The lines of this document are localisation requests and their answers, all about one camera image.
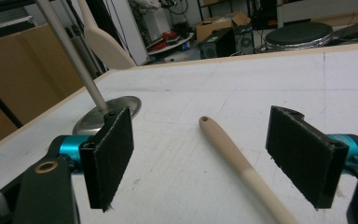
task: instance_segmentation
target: drum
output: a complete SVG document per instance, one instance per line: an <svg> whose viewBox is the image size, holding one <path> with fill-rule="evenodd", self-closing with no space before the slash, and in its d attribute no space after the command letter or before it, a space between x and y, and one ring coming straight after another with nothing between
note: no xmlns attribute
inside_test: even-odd
<svg viewBox="0 0 358 224"><path fill-rule="evenodd" d="M304 22L284 26L266 35L269 50L310 49L327 44L333 28L319 22Z"/></svg>

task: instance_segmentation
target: table surface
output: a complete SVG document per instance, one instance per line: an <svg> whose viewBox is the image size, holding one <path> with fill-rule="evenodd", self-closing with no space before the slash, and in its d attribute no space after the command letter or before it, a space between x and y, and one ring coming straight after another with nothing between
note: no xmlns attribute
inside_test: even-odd
<svg viewBox="0 0 358 224"><path fill-rule="evenodd" d="M265 150L272 105L297 110L323 133L358 134L358 45L239 56L108 72L105 99L135 95L135 149L106 213L91 210L73 176L82 223L272 223L213 150L199 118L215 119L299 223L346 223L357 180L340 178L331 209L316 211ZM0 188L71 134L94 107L81 90L0 143Z"/></svg>

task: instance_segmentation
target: cabinet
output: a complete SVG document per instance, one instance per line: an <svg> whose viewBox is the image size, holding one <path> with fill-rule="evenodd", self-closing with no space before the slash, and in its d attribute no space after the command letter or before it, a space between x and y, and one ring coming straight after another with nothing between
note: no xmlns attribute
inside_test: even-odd
<svg viewBox="0 0 358 224"><path fill-rule="evenodd" d="M203 0L203 5L201 5L200 0L197 0L197 4L199 5L201 20L202 21L204 20L203 14L202 14L203 8L207 7L209 16L212 17L213 15L212 15L211 7L220 5L220 4L227 4L227 3L229 3L230 11L232 12L231 0Z"/></svg>

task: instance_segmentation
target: wooden handle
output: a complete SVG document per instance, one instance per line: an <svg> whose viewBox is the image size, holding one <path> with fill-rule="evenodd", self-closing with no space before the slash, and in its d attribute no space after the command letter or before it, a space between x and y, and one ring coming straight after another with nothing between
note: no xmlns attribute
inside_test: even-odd
<svg viewBox="0 0 358 224"><path fill-rule="evenodd" d="M219 154L238 173L242 183L253 192L277 223L297 223L219 124L211 118L201 117L200 127Z"/></svg>

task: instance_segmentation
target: round metal base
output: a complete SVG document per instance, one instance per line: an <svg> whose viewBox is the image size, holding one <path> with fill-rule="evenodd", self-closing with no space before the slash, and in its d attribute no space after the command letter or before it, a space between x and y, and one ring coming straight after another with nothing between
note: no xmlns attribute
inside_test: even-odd
<svg viewBox="0 0 358 224"><path fill-rule="evenodd" d="M109 111L129 107L131 117L134 118L141 109L142 102L135 96L123 96L106 102ZM103 127L103 115L97 107L94 107L80 121L77 122L72 130L73 135L95 135Z"/></svg>

